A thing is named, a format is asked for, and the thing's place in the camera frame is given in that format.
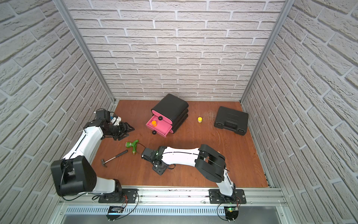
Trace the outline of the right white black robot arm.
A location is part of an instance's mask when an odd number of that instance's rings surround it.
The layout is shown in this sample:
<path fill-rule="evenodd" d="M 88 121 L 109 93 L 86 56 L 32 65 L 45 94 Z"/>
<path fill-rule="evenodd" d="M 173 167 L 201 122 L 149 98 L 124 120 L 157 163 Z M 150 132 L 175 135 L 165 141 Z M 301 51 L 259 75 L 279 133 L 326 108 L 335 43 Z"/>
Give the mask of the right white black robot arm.
<path fill-rule="evenodd" d="M 162 175 L 171 165 L 195 167 L 206 179 L 219 187 L 221 195 L 234 197 L 235 184 L 231 181 L 225 157 L 209 145 L 194 149 L 177 149 L 161 146 L 157 150 L 145 148 L 141 158 L 152 164 L 152 169 Z"/>

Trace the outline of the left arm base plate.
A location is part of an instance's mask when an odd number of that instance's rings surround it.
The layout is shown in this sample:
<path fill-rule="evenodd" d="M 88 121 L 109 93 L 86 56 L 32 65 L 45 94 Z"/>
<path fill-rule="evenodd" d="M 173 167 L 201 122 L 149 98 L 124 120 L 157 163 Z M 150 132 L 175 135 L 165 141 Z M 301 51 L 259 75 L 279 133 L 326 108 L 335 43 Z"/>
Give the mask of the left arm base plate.
<path fill-rule="evenodd" d="M 121 191 L 100 195 L 98 198 L 99 203 L 124 203 L 128 200 L 128 203 L 136 203 L 138 189 L 126 188 Z"/>

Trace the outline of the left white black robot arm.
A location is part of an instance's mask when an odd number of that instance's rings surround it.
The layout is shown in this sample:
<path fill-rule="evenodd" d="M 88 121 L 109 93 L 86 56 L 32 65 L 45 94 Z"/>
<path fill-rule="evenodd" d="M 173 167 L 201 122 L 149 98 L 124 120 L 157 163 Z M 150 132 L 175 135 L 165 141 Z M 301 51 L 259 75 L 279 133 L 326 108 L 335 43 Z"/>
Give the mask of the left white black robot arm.
<path fill-rule="evenodd" d="M 80 193 L 122 196 L 122 187 L 116 179 L 100 178 L 90 164 L 101 140 L 106 137 L 122 140 L 135 128 L 126 122 L 114 125 L 105 119 L 88 122 L 74 147 L 60 160 L 52 162 L 50 169 L 59 196 Z"/>

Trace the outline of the black pink drawer cabinet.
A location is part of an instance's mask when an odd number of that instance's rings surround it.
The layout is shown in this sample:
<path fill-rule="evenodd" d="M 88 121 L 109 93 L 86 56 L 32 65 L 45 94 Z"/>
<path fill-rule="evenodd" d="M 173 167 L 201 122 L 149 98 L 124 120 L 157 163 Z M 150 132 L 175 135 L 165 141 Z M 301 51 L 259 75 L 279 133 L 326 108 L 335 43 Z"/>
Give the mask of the black pink drawer cabinet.
<path fill-rule="evenodd" d="M 160 135 L 164 138 L 169 133 L 175 133 L 179 127 L 188 118 L 189 104 L 172 95 L 167 94 L 152 109 L 152 117 L 146 123 L 146 126 L 152 130 L 153 135 Z M 157 121 L 157 126 L 152 125 L 152 121 Z"/>

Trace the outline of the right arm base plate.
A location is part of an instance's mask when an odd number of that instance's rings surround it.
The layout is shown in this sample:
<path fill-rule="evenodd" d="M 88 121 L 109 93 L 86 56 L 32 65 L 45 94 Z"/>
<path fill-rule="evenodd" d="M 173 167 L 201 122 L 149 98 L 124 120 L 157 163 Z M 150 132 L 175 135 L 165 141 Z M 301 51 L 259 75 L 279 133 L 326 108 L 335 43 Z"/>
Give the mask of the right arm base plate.
<path fill-rule="evenodd" d="M 235 189 L 232 196 L 225 196 L 220 193 L 218 189 L 209 189 L 209 200 L 210 204 L 220 204 L 220 203 L 238 203 L 246 204 L 246 196 L 243 189 Z"/>

